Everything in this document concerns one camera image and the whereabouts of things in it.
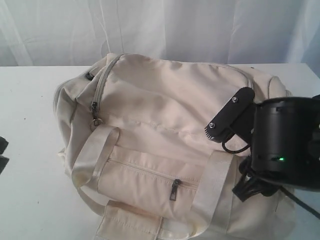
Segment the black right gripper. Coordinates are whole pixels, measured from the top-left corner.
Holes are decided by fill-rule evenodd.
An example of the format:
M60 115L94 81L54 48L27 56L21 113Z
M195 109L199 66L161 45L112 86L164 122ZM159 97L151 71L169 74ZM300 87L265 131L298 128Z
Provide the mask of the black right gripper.
M248 106L231 124L231 129L235 135L242 140L251 140L254 129L256 105Z

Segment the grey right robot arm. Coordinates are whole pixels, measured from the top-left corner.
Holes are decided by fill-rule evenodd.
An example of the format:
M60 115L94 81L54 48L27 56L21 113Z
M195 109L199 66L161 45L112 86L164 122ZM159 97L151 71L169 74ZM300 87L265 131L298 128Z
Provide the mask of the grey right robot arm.
M229 102L228 128L249 144L244 178L273 186L320 189L320 99L281 97Z

